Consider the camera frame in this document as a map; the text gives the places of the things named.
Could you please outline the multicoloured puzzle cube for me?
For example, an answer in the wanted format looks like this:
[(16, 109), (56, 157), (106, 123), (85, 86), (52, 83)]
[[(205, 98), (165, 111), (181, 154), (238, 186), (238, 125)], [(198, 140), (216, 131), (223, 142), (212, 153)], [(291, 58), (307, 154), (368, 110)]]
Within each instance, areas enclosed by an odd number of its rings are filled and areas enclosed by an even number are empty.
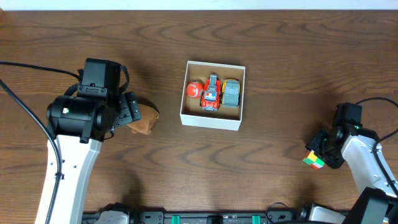
[(314, 151), (308, 151), (303, 161), (313, 169), (320, 169), (325, 165), (325, 163), (315, 155)]

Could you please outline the brown plush toy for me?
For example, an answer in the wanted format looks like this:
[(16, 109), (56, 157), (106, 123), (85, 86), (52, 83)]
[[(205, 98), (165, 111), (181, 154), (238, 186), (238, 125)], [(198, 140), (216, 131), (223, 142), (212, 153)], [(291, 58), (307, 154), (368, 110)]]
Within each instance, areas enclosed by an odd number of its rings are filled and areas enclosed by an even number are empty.
[(150, 134), (155, 122), (159, 119), (159, 112), (153, 107), (138, 104), (142, 118), (139, 121), (129, 123), (132, 133)]

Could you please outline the red toy ball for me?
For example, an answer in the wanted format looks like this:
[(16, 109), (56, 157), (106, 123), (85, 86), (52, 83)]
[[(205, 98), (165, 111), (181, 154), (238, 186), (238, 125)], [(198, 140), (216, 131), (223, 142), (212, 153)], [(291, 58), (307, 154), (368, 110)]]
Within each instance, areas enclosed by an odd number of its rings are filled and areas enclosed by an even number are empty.
[(199, 81), (189, 82), (186, 88), (186, 94), (190, 98), (201, 98), (203, 94), (204, 86)]

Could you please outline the red toy fire truck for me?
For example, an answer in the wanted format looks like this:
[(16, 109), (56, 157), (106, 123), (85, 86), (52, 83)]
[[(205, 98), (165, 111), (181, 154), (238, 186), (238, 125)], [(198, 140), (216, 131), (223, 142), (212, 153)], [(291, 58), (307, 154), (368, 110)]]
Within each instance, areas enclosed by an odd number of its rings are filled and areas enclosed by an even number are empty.
[(221, 84), (216, 74), (206, 80), (200, 106), (203, 110), (218, 111), (220, 107)]

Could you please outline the yellow grey toy truck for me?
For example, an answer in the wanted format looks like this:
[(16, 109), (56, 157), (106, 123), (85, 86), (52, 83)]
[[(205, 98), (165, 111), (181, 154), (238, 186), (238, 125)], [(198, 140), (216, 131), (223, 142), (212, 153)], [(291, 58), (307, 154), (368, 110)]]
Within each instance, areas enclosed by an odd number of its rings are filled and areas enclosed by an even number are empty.
[(222, 87), (222, 104), (225, 107), (236, 108), (239, 105), (240, 81), (226, 79)]

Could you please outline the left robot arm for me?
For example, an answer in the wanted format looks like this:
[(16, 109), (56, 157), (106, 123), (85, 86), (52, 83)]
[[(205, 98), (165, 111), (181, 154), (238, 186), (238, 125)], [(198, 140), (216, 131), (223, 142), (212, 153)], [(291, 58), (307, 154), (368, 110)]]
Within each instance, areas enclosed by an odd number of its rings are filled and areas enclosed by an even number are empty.
[(47, 108), (48, 159), (36, 223), (81, 223), (91, 171), (106, 133), (142, 116), (128, 83), (127, 68), (88, 58), (70, 86)]

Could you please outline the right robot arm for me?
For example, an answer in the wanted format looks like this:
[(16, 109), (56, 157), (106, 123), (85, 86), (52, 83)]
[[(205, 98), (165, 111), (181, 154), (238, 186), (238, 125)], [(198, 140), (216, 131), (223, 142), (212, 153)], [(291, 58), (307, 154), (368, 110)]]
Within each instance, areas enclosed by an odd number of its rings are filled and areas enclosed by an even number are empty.
[(304, 163), (314, 169), (347, 163), (360, 194), (346, 214), (321, 205), (302, 210), (309, 223), (397, 223), (397, 179), (382, 154), (382, 139), (361, 124), (362, 107), (336, 106), (332, 129), (321, 130), (306, 144)]

